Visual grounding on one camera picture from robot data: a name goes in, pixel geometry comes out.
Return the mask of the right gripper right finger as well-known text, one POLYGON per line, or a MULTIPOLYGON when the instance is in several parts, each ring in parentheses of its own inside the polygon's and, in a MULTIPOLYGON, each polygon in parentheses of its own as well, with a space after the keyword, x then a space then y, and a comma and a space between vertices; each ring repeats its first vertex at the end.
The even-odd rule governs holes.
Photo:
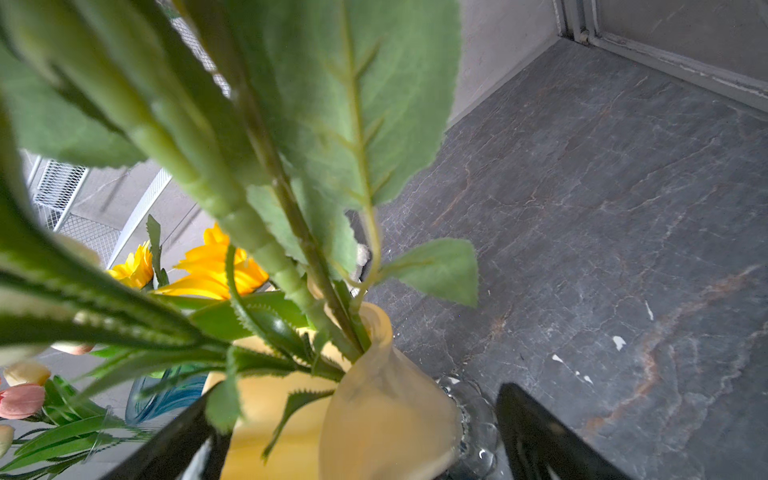
POLYGON ((495 412, 515 479, 630 479, 515 383, 500 387, 495 412))

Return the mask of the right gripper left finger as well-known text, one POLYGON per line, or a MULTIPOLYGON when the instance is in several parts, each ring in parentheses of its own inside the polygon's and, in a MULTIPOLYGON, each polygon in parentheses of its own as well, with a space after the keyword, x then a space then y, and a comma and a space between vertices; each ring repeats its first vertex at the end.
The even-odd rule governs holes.
POLYGON ((102 479, 219 479, 231 434, 208 423, 205 410, 214 392, 205 393, 102 479))

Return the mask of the cream wavy glass vase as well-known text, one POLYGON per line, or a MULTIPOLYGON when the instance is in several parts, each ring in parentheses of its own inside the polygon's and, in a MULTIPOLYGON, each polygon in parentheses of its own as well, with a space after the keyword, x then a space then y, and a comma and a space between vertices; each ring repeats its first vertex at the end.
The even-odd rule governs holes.
POLYGON ((305 373, 238 381, 242 417, 224 479, 485 479, 497 466, 490 402, 468 380, 433 379, 365 302, 369 350, 339 383, 305 373))

